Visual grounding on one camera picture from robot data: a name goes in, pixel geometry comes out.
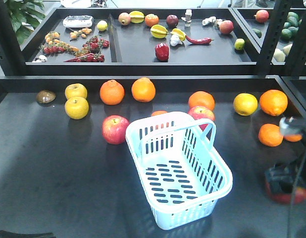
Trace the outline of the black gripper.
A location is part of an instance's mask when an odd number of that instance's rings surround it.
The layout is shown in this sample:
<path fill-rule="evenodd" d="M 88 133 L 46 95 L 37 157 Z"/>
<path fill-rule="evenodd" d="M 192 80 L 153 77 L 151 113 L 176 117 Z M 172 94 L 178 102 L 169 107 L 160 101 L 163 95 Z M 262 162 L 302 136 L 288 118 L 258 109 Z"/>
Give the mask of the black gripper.
<path fill-rule="evenodd" d="M 306 143 L 306 129 L 302 136 Z M 289 163 L 275 164 L 266 170 L 265 181 L 290 183 L 294 195 L 298 186 L 306 188 L 306 150 L 295 160 Z"/>

